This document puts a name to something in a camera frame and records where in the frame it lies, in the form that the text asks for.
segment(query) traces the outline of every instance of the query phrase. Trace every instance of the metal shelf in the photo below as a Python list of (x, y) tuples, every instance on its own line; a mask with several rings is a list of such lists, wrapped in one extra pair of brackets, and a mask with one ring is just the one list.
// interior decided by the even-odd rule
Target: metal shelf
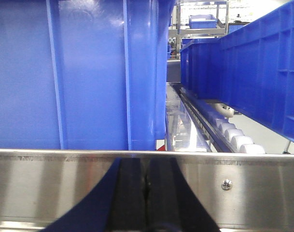
[[(184, 3), (192, 2), (197, 3), (196, 5), (213, 5), (216, 6), (216, 19), (219, 19), (219, 9), (220, 5), (226, 5), (226, 19), (224, 28), (211, 28), (211, 29), (181, 29), (181, 8)], [(181, 39), (186, 35), (194, 36), (215, 36), (222, 37), (228, 32), (228, 15), (229, 15), (229, 1), (223, 0), (178, 0), (177, 1), (177, 13), (176, 19), (177, 24), (174, 25), (175, 29), (169, 30), (169, 37), (176, 37), (176, 55), (178, 56), (181, 49)]]
[(225, 35), (225, 28), (209, 28), (209, 29), (181, 29), (178, 33), (177, 29), (170, 29), (168, 32), (169, 37), (177, 35), (210, 35), (218, 36)]

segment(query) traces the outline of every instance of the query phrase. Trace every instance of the blue plastic crate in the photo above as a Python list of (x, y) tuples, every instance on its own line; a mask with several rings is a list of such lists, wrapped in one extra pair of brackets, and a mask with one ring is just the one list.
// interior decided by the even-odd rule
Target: blue plastic crate
[(217, 19), (211, 14), (191, 15), (189, 25), (191, 29), (216, 28)]
[(0, 0), (0, 148), (153, 150), (173, 4)]
[(182, 39), (182, 40), (181, 40), (181, 46), (182, 46), (182, 48), (183, 48), (184, 46), (186, 46), (186, 44), (187, 44), (188, 42), (190, 42), (192, 39), (193, 39), (193, 38)]
[(167, 59), (171, 58), (170, 53), (171, 53), (171, 46), (170, 46), (170, 44), (167, 44)]
[(200, 99), (218, 99), (219, 39), (193, 39), (181, 50), (181, 83)]
[[(294, 0), (224, 36), (220, 43), (215, 53), (223, 60), (218, 68), (213, 66), (218, 76), (207, 77), (219, 81), (220, 76), (219, 99), (294, 141)], [(186, 67), (182, 68), (186, 76)], [(186, 81), (185, 86), (193, 88)], [(207, 95), (216, 91), (206, 89)]]

